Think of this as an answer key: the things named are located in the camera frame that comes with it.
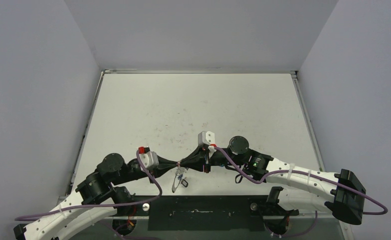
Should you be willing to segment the silver metal key plate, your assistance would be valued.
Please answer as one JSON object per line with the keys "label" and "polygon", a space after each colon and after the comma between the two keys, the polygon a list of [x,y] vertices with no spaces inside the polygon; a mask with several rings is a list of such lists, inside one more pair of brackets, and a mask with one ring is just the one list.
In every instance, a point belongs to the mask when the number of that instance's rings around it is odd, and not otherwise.
{"label": "silver metal key plate", "polygon": [[184,167],[178,167],[175,171],[174,180],[172,183],[171,191],[172,193],[175,193],[179,186],[181,185],[182,180],[186,180],[185,173],[187,172],[187,169]]}

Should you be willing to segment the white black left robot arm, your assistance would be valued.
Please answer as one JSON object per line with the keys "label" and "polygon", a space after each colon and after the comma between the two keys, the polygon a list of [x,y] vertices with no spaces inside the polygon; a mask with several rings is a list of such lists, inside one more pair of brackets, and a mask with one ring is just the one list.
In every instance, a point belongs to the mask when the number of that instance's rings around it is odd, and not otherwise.
{"label": "white black left robot arm", "polygon": [[[134,206],[146,207],[163,194],[156,178],[179,165],[147,147],[129,163],[119,153],[110,153],[51,211],[17,217],[20,223],[13,229],[14,236],[17,240],[67,240],[105,217],[127,215]],[[159,193],[135,200],[123,184],[146,177]]]}

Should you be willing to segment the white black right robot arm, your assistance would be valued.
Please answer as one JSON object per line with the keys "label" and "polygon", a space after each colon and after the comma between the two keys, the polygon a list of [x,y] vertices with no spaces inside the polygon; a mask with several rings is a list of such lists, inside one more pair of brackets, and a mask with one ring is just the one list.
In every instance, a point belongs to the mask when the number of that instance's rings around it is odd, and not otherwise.
{"label": "white black right robot arm", "polygon": [[250,149],[243,136],[234,136],[226,148],[219,148],[208,134],[179,164],[205,173],[212,166],[233,166],[252,183],[287,186],[288,189],[271,188],[266,208],[274,215],[283,210],[309,210],[331,213],[351,225],[360,225],[363,220],[366,189],[352,171],[315,171],[283,162]]}

